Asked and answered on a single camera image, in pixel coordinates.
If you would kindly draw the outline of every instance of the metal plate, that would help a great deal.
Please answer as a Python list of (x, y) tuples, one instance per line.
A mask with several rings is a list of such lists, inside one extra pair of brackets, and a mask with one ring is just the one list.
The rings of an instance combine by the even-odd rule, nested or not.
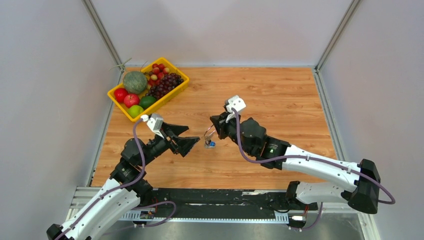
[[(308, 214), (311, 224), (317, 214)], [(115, 223), (107, 232), (131, 226)], [(285, 224), (167, 222), (156, 227), (130, 228), (105, 235), (100, 240), (364, 240), (361, 224), (354, 213), (325, 213), (311, 230), (297, 232)]]
[[(144, 221), (144, 222), (158, 222), (165, 219), (165, 217), (155, 217), (153, 219), (140, 218), (140, 210), (128, 211), (122, 216), (120, 221)], [(173, 217), (168, 222), (183, 222), (183, 223), (238, 223), (238, 224), (288, 224), (289, 215), (287, 213), (275, 212), (274, 219), (247, 219), (247, 218), (192, 218), (192, 217)]]

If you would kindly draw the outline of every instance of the black arm segment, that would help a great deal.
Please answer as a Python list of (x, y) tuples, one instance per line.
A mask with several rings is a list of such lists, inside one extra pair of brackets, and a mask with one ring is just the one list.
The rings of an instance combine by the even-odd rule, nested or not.
[[(223, 112), (220, 115), (211, 116), (209, 119), (216, 129), (219, 139), (229, 137), (237, 144), (237, 126), (236, 119), (232, 118), (226, 122), (229, 112)], [(249, 118), (240, 123), (241, 146), (243, 151), (256, 158), (256, 160), (265, 160), (274, 157), (284, 156), (290, 143), (267, 135), (267, 129), (260, 126), (253, 118)], [(283, 160), (261, 163), (260, 165), (268, 169), (282, 170)]]

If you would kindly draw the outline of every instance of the grape bunch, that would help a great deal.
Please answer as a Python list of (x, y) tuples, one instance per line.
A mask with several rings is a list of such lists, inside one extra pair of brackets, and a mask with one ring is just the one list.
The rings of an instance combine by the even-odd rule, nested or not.
[(156, 100), (159, 100), (182, 83), (183, 79), (180, 75), (174, 72), (167, 74), (160, 81), (158, 80), (157, 85), (150, 88), (146, 96), (153, 96)]

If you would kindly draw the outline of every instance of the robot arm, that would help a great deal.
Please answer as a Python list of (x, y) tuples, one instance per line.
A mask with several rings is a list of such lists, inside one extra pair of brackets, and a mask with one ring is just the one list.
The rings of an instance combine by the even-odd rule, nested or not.
[[(145, 164), (151, 163), (166, 150), (185, 157), (199, 137), (180, 137), (188, 126), (172, 125), (163, 122), (158, 114), (142, 116), (147, 126), (155, 133), (147, 144), (138, 139), (143, 149)], [(125, 143), (119, 163), (100, 191), (74, 217), (62, 225), (53, 224), (47, 230), (49, 240), (97, 240), (126, 212), (138, 205), (146, 206), (151, 200), (152, 186), (143, 179), (135, 182), (141, 173), (141, 153), (134, 138)], [(108, 190), (127, 185), (105, 195)]]
[[(240, 113), (245, 107), (245, 102), (236, 95), (225, 102), (223, 113), (210, 117), (219, 139), (229, 137), (237, 144), (236, 118), (240, 121), (241, 116), (236, 115), (233, 109)], [(241, 138), (240, 151), (256, 158), (248, 160), (249, 162), (259, 162), (261, 166), (268, 169), (297, 171), (327, 181), (323, 183), (292, 181), (287, 188), (286, 199), (297, 200), (304, 204), (347, 203), (360, 212), (377, 213), (379, 188), (367, 179), (351, 172), (363, 173), (380, 182), (376, 165), (372, 161), (363, 159), (358, 164), (338, 161), (305, 151), (286, 141), (267, 135), (267, 130), (251, 117), (240, 123), (239, 134)], [(265, 161), (275, 157), (281, 158), (280, 160)], [(323, 159), (337, 164), (337, 166), (344, 166), (347, 170), (325, 162), (310, 160), (310, 158)]]

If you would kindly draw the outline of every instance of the cantaloupe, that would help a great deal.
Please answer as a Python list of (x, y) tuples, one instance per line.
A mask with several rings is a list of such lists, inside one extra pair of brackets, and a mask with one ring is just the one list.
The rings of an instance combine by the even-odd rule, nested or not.
[(123, 87), (130, 94), (141, 94), (147, 87), (147, 78), (140, 71), (130, 71), (123, 77)]

